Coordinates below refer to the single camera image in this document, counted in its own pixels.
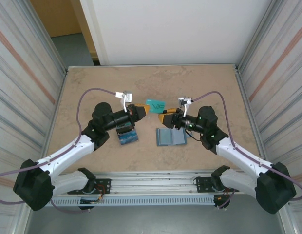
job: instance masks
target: white wall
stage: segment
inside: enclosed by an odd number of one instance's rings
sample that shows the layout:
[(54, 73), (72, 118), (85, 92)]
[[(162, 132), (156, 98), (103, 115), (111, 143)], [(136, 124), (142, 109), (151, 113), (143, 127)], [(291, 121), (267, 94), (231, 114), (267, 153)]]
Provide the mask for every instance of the white wall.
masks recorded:
[[(271, 21), (239, 65), (241, 79), (267, 159), (302, 185), (302, 0), (282, 1)], [(290, 208), (302, 234), (302, 200)]]
[(271, 0), (80, 0), (102, 65), (238, 63)]

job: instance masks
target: beige table surface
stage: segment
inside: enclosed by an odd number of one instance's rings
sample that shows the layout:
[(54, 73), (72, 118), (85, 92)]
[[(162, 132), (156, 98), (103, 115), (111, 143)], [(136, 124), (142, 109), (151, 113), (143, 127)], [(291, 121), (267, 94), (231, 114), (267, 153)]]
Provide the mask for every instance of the beige table surface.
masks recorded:
[[(258, 155), (254, 136), (244, 108), (232, 65), (141, 66), (70, 68), (53, 130), (48, 154), (72, 141), (78, 134), (76, 107), (81, 94), (93, 87), (110, 91), (130, 90), (133, 103), (155, 99), (166, 102), (165, 108), (178, 107), (177, 98), (197, 98), (212, 90), (225, 98), (234, 140)], [(121, 110), (120, 99), (91, 91), (83, 99), (79, 118), (83, 129), (91, 119), (94, 107), (108, 102), (112, 111)], [(210, 105), (218, 116), (218, 126), (227, 133), (221, 99), (212, 94), (190, 106), (189, 114), (197, 116), (201, 106)], [(77, 161), (67, 172), (86, 167), (92, 172), (216, 169), (234, 167), (226, 159), (207, 151), (200, 142), (188, 139), (184, 146), (156, 146), (155, 129), (164, 127), (157, 114), (149, 114), (136, 123), (139, 141), (121, 146), (115, 130), (98, 150)]]

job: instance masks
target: gray floor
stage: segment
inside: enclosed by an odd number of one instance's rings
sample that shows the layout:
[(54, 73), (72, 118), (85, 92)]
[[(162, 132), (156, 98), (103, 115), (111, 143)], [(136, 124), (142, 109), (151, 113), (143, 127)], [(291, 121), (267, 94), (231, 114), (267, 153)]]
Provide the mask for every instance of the gray floor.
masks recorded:
[(236, 195), (227, 210), (213, 206), (95, 207), (65, 214), (53, 207), (32, 212), (28, 234), (282, 234), (277, 214), (250, 196)]
[(65, 65), (93, 66), (93, 60), (82, 33), (52, 38)]

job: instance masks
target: metal panel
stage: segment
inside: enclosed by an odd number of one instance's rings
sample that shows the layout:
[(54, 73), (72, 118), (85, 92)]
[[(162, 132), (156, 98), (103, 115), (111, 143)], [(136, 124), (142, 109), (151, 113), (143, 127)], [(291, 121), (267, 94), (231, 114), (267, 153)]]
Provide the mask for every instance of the metal panel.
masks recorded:
[[(84, 200), (97, 200), (97, 197), (87, 197)], [(95, 204), (81, 204), (80, 197), (56, 197), (56, 206), (159, 206), (159, 205), (214, 205), (214, 195), (152, 195), (152, 196), (111, 196), (104, 195), (104, 199)]]
[[(75, 207), (63, 209), (76, 210)], [(283, 234), (278, 217), (250, 196), (236, 195), (226, 211), (206, 205), (94, 207), (65, 214), (46, 207), (32, 212), (27, 234)]]
[(248, 63), (253, 52), (255, 51), (259, 41), (261, 40), (263, 35), (266, 33), (267, 28), (269, 27), (270, 24), (273, 23), (275, 15), (283, 2), (284, 2), (284, 0), (272, 0), (271, 1), (268, 9), (266, 10), (266, 13), (264, 14), (264, 17), (262, 18), (262, 21), (258, 25), (258, 28), (257, 28), (256, 32), (254, 33), (252, 40), (250, 41), (247, 49), (245, 50), (245, 52), (241, 58), (241, 61), (238, 64), (238, 72), (243, 71), (245, 65)]
[(207, 170), (112, 172), (95, 175), (97, 178), (112, 180), (111, 195), (189, 195), (197, 193), (193, 180), (198, 176), (209, 177), (211, 172)]
[[(43, 154), (66, 68), (26, 0), (0, 0), (0, 173)], [(0, 177), (0, 199), (20, 198), (16, 175)], [(25, 228), (25, 206), (0, 204), (0, 234)]]
[(259, 154), (260, 154), (261, 157), (263, 157), (264, 159), (266, 159), (267, 153), (265, 151), (264, 143), (263, 143), (262, 137), (260, 135), (257, 123), (255, 121), (253, 111), (252, 111), (252, 109), (250, 107), (249, 100), (248, 100), (248, 98), (246, 96), (245, 88), (244, 88), (244, 85), (242, 83), (241, 76), (240, 76), (240, 74), (237, 71), (235, 73), (235, 77), (237, 78), (237, 81), (238, 81), (238, 85), (239, 85), (239, 88), (240, 88), (240, 92), (241, 92), (241, 95), (242, 95), (242, 99), (243, 99), (243, 102), (244, 102), (246, 113), (247, 113), (247, 116), (249, 118), (249, 122), (250, 122), (250, 125), (252, 127), (253, 134), (254, 134), (254, 137), (255, 137), (255, 140), (256, 140), (258, 152), (259, 152)]
[[(275, 1), (238, 72), (267, 159), (302, 184), (302, 0)], [(302, 231), (302, 200), (280, 214), (287, 232)]]

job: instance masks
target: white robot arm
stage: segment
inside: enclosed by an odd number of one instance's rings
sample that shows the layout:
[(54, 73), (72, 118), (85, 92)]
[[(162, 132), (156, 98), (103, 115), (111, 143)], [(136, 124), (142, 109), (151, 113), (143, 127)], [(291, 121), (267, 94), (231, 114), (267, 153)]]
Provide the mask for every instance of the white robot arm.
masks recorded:
[(123, 110), (113, 113), (108, 103), (99, 103), (92, 113), (93, 119), (74, 141), (50, 156), (36, 162), (29, 159), (22, 164), (21, 169), (42, 164), (35, 169), (19, 172), (14, 185), (14, 192), (34, 211), (44, 207), (53, 196), (72, 190), (92, 191), (95, 176), (87, 169), (60, 174), (77, 160), (100, 148), (109, 139), (108, 130), (126, 122), (134, 126), (150, 110), (150, 106), (145, 104), (130, 104), (126, 107), (125, 102), (130, 102), (132, 98), (129, 92), (123, 96), (117, 92), (116, 96), (121, 98)]
[(218, 118), (212, 107), (201, 107), (198, 116), (194, 117), (185, 114), (191, 104), (189, 98), (182, 97), (178, 100), (180, 106), (187, 106), (185, 111), (179, 108), (168, 109), (159, 114), (161, 123), (168, 128), (182, 127), (200, 133), (200, 141), (207, 150), (230, 160), (245, 172), (245, 174), (236, 172), (228, 166), (218, 168), (211, 174), (215, 190), (234, 188), (249, 194), (271, 214), (275, 214), (296, 195), (291, 181), (271, 171), (275, 170), (289, 177), (288, 170), (283, 164), (278, 162), (274, 165), (233, 142), (217, 126)]

